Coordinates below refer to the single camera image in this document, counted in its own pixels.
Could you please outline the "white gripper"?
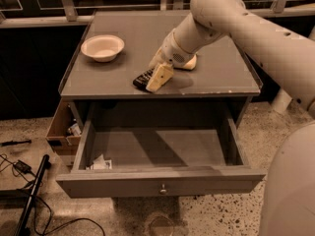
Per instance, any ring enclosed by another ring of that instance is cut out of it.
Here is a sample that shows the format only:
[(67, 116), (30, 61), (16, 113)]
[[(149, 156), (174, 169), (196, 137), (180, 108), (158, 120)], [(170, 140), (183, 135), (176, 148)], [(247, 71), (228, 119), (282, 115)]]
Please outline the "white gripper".
[(167, 35), (149, 63), (149, 68), (154, 69), (146, 86), (149, 92), (158, 91), (173, 77), (173, 67), (186, 64), (195, 55), (185, 52), (176, 42), (174, 34), (175, 29)]

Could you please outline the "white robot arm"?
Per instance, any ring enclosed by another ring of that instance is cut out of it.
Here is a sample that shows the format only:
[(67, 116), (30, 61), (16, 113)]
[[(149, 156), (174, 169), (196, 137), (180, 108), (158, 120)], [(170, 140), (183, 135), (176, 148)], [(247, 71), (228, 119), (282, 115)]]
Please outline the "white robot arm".
[[(155, 92), (195, 53), (228, 35), (309, 114), (315, 108), (315, 42), (246, 10), (242, 0), (190, 0), (149, 68)], [(289, 135), (270, 165), (260, 236), (315, 236), (315, 124)]]

